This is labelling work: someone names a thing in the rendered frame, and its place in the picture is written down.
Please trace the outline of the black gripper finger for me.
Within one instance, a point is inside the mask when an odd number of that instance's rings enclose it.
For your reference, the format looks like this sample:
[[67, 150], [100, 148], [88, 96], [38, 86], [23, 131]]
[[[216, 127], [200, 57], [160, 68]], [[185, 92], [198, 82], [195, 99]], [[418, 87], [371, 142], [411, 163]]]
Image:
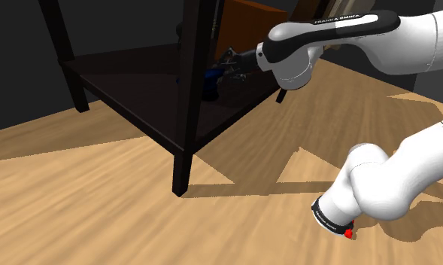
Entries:
[[234, 81], [245, 81], [247, 78], [247, 73], [240, 72], [238, 70], [225, 70], [223, 73], [223, 79], [234, 80]]
[[241, 64], [241, 55], [233, 47], [228, 47], [217, 61], [219, 67], [239, 67]]

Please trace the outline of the blue object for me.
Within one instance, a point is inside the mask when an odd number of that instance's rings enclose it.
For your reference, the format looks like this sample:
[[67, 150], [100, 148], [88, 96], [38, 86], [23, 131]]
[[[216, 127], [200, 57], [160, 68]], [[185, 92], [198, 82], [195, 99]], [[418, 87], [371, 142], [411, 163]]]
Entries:
[[205, 72], [202, 100], [214, 101], [219, 97], [217, 86], [218, 81], [221, 77], [223, 77], [224, 72], [224, 69], [208, 69]]

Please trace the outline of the orange cabinet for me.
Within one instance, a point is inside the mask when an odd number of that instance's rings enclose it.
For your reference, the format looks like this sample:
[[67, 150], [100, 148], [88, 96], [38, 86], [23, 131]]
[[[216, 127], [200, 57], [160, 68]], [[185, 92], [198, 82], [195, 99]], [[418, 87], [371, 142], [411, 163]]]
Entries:
[[254, 49], [272, 27], [287, 21], [288, 13], [248, 0], [225, 0], [215, 59], [228, 47], [240, 53]]

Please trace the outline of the dark wooden shelf table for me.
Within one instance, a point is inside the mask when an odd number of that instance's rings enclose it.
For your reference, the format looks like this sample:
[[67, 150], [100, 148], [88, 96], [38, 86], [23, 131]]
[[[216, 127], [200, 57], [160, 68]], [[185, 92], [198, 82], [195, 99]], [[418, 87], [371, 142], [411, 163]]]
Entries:
[[75, 56], [59, 0], [38, 0], [77, 111], [90, 91], [174, 155], [172, 191], [188, 188], [194, 153], [278, 90], [269, 73], [220, 86], [217, 102], [203, 102], [216, 0], [184, 0], [182, 48], [176, 44]]

